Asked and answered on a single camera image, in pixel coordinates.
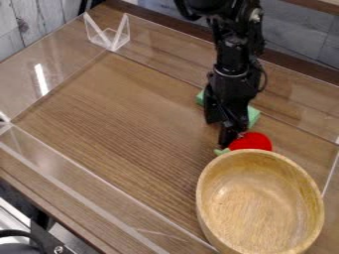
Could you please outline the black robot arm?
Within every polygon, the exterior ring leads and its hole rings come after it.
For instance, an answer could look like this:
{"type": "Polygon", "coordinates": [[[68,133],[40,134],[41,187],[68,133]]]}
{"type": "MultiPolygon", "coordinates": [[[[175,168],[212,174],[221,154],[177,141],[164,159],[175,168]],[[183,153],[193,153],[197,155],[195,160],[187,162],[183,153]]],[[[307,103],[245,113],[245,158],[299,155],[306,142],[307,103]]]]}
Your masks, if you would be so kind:
{"type": "Polygon", "coordinates": [[[220,125],[225,148],[249,129],[249,103],[263,92],[267,77],[257,60],[264,50],[260,0],[173,0],[181,16],[205,19],[216,49],[213,69],[203,90],[204,117],[220,125]]]}

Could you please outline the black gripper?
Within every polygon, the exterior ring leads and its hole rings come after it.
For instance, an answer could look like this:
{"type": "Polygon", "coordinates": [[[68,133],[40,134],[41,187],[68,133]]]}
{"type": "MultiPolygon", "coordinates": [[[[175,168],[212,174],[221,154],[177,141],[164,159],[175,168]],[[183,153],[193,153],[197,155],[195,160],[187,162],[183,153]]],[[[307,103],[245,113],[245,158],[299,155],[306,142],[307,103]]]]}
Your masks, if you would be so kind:
{"type": "Polygon", "coordinates": [[[248,130],[248,106],[259,93],[260,70],[249,65],[240,71],[213,66],[204,89],[204,116],[208,124],[221,122],[219,145],[228,148],[248,130]]]}

